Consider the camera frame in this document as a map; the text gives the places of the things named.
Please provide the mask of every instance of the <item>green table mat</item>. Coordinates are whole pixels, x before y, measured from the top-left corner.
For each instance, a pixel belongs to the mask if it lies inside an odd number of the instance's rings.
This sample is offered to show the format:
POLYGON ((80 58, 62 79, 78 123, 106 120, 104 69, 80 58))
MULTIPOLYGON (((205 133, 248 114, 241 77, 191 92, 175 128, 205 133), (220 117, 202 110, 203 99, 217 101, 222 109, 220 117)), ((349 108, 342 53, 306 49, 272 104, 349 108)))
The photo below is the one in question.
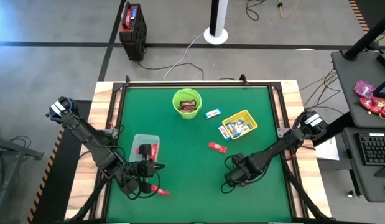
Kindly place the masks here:
POLYGON ((242 152, 261 151, 276 141, 276 127, 267 88, 194 88, 202 97, 196 118, 181 119, 172 106, 178 88, 129 88, 126 93, 119 145, 128 159, 135 134, 160 137, 158 161, 165 164, 161 188, 155 195, 131 201, 115 181, 109 197, 107 222, 287 222, 291 221, 281 159, 275 157, 258 183, 220 192, 227 168, 224 159, 242 152), (221 108, 219 116, 204 114, 221 108), (259 127, 226 142, 217 127, 229 116, 247 109, 259 127), (226 154, 208 148, 209 142, 228 148, 226 154))

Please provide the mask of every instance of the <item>green bowl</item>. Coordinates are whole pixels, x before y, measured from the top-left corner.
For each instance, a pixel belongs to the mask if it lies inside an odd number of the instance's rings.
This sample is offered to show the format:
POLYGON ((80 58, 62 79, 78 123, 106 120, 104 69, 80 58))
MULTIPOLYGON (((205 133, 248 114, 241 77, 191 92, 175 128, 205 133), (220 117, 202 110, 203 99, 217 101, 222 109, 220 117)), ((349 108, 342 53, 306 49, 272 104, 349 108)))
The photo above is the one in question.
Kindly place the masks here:
POLYGON ((183 119, 192 119, 197 116, 200 108, 202 107, 202 98, 199 93, 193 89, 182 89, 177 91, 173 96, 173 107, 183 119), (191 113, 183 113, 179 111, 180 102, 186 100, 195 100, 197 102, 197 110, 191 113))

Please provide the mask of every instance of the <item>wooden table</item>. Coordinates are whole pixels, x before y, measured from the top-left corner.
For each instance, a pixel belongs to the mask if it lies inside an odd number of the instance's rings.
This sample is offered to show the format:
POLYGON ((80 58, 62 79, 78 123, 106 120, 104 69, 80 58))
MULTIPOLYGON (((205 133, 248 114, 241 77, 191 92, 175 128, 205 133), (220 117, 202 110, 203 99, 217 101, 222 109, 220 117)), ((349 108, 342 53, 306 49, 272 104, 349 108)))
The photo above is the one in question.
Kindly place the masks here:
MULTIPOLYGON (((303 103, 300 97, 299 87, 296 80, 274 80, 275 82, 281 82, 283 97, 286 105, 286 111, 290 126, 293 125, 295 118, 303 111, 303 103)), ((222 81, 222 82, 239 82, 239 81, 222 81)), ((88 122, 96 129, 104 129, 106 126, 106 120, 109 110, 109 102, 112 94, 112 87, 114 82, 98 82, 94 92, 93 102, 91 104, 90 115, 88 122)), ((282 112, 280 110, 279 98, 276 92, 274 92, 274 98, 276 99, 276 106, 278 112, 278 118, 281 127, 284 127, 284 121, 282 119, 282 112)), ((120 97, 116 97, 113 125, 116 122, 117 111, 119 106, 120 97)), ((311 146, 311 141, 305 141, 304 145, 311 146)), ((83 146, 81 153, 87 149, 83 146)), ((314 204, 328 217, 331 217, 330 209, 328 205, 327 196, 323 187, 321 173, 319 171, 317 158, 315 151, 306 148, 300 148, 297 151, 297 161, 299 163, 300 175, 303 183, 304 190, 308 193, 314 204)), ((83 156, 77 166, 75 179, 73 181, 72 192, 68 202, 67 212, 65 218, 71 218, 74 216, 80 207, 86 202, 87 198, 93 191, 97 168, 91 158, 91 154, 83 156)), ((300 200, 297 192, 292 188, 297 216, 302 217, 302 211, 300 209, 300 200)), ((103 197, 99 198, 98 209, 96 215, 100 215, 103 197)))

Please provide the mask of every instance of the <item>white cable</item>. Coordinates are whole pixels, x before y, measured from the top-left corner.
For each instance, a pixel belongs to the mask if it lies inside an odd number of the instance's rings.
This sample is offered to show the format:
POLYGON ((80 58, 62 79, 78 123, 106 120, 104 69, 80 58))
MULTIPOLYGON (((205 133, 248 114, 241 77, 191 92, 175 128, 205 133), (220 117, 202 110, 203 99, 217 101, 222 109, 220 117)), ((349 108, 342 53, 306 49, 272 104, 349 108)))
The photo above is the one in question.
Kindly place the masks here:
POLYGON ((184 59, 185 59, 185 56, 187 55, 187 51, 188 49, 192 46, 193 43, 195 43, 195 41, 197 41, 197 39, 199 39, 203 34, 205 33, 205 31, 203 31, 197 38, 195 38, 195 40, 192 41, 192 43, 187 47, 187 49, 185 49, 185 52, 184 52, 184 56, 181 58, 181 60, 179 60, 177 63, 175 63, 170 69, 169 71, 166 72, 165 76, 163 76, 163 80, 165 80, 166 76, 170 73, 170 71, 176 67, 179 63, 181 63, 184 59))

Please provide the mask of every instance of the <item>gray floor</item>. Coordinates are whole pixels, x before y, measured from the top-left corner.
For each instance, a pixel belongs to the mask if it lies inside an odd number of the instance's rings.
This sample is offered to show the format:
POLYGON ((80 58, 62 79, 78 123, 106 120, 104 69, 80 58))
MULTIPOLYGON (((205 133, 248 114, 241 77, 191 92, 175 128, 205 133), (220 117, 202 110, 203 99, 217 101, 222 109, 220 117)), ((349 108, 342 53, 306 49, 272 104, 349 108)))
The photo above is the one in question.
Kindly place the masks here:
MULTIPOLYGON (((147 25, 148 42, 187 43, 208 27, 210 2, 206 0, 140 0, 147 25)), ((295 1, 285 1, 285 10, 295 1)), ((7 1, 0 0, 0 41, 108 42, 120 0, 7 1)), ((349 45, 363 32, 347 0, 300 0, 290 19, 279 17, 276 0, 257 7, 260 21, 245 14, 245 0, 230 0, 227 43, 349 45)), ((28 160, 21 169, 21 182, 12 191, 2 214, 4 222, 26 222, 59 125, 44 117, 47 108, 62 95, 78 100, 93 97, 106 48, 90 47, 0 47, 0 135, 10 139, 28 135, 31 147, 46 152, 41 161, 28 160)), ((162 67, 178 61, 184 49, 148 49, 141 63, 162 67)), ((324 77, 331 69, 326 50, 190 49, 186 62, 205 71, 206 80, 221 77, 249 79, 296 79, 299 86, 324 77)), ((122 48, 114 48, 105 80, 161 80, 165 70, 148 71, 130 62, 122 48)), ((175 68, 168 80, 200 80, 199 70, 175 68)), ((335 82, 332 87, 339 88, 335 82)), ((305 102, 316 86, 302 91, 305 102)), ((325 92, 324 97, 332 94, 325 92)), ((343 94, 324 106, 347 112, 343 94)), ((339 114, 318 109, 325 121, 339 114)), ((348 173, 322 172, 332 214, 340 220, 385 223, 385 204, 364 198, 347 198, 351 189, 348 173)))

